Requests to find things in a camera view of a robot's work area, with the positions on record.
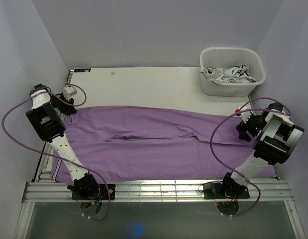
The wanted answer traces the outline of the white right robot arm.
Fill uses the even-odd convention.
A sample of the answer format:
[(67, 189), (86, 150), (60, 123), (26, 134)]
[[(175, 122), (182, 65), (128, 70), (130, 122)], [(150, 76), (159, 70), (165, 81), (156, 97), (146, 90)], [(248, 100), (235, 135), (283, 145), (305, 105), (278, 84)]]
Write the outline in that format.
[(220, 193), (226, 198), (247, 191), (248, 181), (263, 169), (285, 163), (298, 144), (304, 129), (294, 124), (280, 103), (272, 103), (259, 115), (243, 107), (242, 121), (236, 126), (239, 138), (250, 142), (256, 137), (252, 154), (231, 173), (226, 173)]

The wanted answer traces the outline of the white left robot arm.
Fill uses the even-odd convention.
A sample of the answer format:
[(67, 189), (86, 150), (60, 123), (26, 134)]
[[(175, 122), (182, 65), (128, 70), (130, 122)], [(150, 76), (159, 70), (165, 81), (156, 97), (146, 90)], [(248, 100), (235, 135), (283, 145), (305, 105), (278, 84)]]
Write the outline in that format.
[(32, 108), (26, 116), (39, 138), (48, 142), (58, 156), (66, 159), (65, 166), (73, 181), (68, 189), (83, 198), (96, 199), (100, 195), (100, 186), (94, 176), (81, 167), (82, 163), (68, 142), (66, 127), (59, 116), (59, 113), (66, 116), (77, 113), (72, 98), (76, 93), (74, 87), (67, 86), (62, 93), (52, 95), (49, 87), (38, 84), (29, 93)]

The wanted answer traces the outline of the purple trousers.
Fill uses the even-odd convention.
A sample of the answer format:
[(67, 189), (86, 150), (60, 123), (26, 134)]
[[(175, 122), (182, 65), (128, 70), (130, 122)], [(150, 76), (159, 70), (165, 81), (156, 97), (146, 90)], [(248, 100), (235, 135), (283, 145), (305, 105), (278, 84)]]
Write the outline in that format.
[(64, 119), (80, 162), (99, 183), (221, 178), (253, 152), (239, 138), (238, 117), (194, 112), (99, 106)]

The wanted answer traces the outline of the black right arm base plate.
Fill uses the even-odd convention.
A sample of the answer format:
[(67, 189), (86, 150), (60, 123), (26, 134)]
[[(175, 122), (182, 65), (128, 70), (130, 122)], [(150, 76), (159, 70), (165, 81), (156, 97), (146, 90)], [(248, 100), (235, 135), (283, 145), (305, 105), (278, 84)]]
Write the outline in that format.
[(198, 192), (203, 193), (205, 199), (249, 199), (250, 194), (246, 187), (232, 189), (222, 182), (208, 182), (198, 187)]

